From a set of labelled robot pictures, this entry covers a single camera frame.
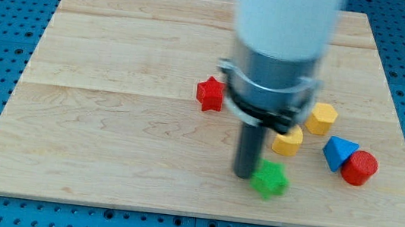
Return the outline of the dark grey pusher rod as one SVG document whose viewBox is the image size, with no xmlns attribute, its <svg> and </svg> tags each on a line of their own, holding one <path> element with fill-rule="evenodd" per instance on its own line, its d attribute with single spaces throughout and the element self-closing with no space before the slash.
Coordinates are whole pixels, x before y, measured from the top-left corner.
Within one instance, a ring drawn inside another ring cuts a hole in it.
<svg viewBox="0 0 405 227">
<path fill-rule="evenodd" d="M 236 149 L 233 172 L 240 178 L 248 179 L 256 169 L 261 157 L 266 128 L 243 123 Z"/>
</svg>

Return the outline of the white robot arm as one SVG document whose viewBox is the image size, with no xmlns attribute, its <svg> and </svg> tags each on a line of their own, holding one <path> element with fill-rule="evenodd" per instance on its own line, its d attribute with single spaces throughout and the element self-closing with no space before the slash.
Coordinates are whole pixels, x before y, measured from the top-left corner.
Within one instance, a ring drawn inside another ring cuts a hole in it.
<svg viewBox="0 0 405 227">
<path fill-rule="evenodd" d="M 268 129 L 307 119 L 322 83 L 314 77 L 346 0 L 237 0 L 234 42 L 219 69 L 226 107 L 242 122 L 233 172 L 256 170 Z"/>
</svg>

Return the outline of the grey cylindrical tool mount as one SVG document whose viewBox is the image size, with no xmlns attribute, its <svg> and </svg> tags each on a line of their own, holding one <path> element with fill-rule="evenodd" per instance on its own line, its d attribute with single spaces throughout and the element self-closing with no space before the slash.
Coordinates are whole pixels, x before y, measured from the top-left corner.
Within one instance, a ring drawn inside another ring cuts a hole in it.
<svg viewBox="0 0 405 227">
<path fill-rule="evenodd" d="M 273 57 L 236 37 L 231 56 L 219 60 L 226 78 L 225 105 L 243 126 L 288 133 L 307 119 L 316 104 L 322 87 L 314 78 L 317 64 L 313 57 Z"/>
</svg>

